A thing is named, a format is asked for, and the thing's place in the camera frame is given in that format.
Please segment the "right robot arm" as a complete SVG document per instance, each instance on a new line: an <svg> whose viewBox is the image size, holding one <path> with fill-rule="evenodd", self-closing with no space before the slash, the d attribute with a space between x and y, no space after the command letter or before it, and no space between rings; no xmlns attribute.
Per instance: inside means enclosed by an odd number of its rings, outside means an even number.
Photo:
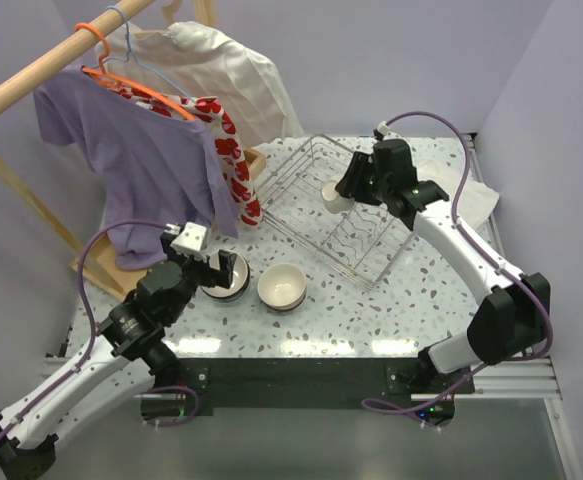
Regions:
<svg viewBox="0 0 583 480"><path fill-rule="evenodd" d="M550 343L548 280L498 256L458 215L441 186L419 179L405 141L382 140L369 154L354 153L345 173L323 185L321 197L332 213L355 204L386 207L434 247L473 294L477 311L466 330L419 352L412 381L423 390L440 392L452 373L496 365Z"/></svg>

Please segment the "small white bowl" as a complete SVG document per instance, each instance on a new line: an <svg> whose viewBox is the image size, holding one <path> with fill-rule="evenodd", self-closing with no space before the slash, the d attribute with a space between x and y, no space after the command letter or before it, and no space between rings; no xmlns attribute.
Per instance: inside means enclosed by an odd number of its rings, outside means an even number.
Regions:
<svg viewBox="0 0 583 480"><path fill-rule="evenodd" d="M332 214L349 211L355 205L351 198L341 196L337 190L337 181L327 181L321 189L321 198L325 208Z"/></svg>

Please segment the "cream floral bowl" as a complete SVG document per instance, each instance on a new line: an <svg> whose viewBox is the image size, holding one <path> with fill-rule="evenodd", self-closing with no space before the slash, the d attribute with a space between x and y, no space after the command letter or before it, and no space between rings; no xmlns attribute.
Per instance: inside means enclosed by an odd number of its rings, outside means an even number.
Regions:
<svg viewBox="0 0 583 480"><path fill-rule="evenodd" d="M307 282L300 268L289 263L269 267L260 276L257 293L260 300L275 306L286 305L306 296Z"/></svg>

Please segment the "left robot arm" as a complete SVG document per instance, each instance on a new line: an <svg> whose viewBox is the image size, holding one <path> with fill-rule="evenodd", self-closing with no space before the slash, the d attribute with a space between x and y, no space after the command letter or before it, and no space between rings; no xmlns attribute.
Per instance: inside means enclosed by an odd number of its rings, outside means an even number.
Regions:
<svg viewBox="0 0 583 480"><path fill-rule="evenodd" d="M38 390L0 411L0 468L9 479L37 479L55 460L57 425L69 409L110 375L135 361L145 364L142 378L156 392L177 383L181 367L163 343L166 328L182 314L201 287L232 285L236 254L217 253L211 266L205 242L184 235L162 236L167 258L151 267L125 300L95 325L77 355Z"/></svg>

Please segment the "red bowl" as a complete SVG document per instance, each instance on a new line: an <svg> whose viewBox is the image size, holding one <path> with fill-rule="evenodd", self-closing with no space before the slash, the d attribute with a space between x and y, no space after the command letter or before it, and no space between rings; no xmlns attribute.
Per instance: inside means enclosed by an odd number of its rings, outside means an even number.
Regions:
<svg viewBox="0 0 583 480"><path fill-rule="evenodd" d="M248 262L242 255L238 253L236 253L236 255L237 258L234 266L233 282L231 287L228 288L228 290L232 291L245 290L247 292L251 279L250 267Z"/></svg>

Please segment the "teal white dotted bowl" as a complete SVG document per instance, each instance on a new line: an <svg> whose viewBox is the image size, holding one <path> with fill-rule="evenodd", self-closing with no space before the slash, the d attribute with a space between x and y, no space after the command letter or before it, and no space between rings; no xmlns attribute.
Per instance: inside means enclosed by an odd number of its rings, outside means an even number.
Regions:
<svg viewBox="0 0 583 480"><path fill-rule="evenodd" d="M270 310L274 311L274 312L291 312L293 310L295 310L296 308L298 308L305 300L306 296L301 296L298 297L297 299L295 299L294 301L292 301L289 304L286 305L280 305L280 306L275 306L271 303L265 302L264 300L262 300L262 303Z"/></svg>

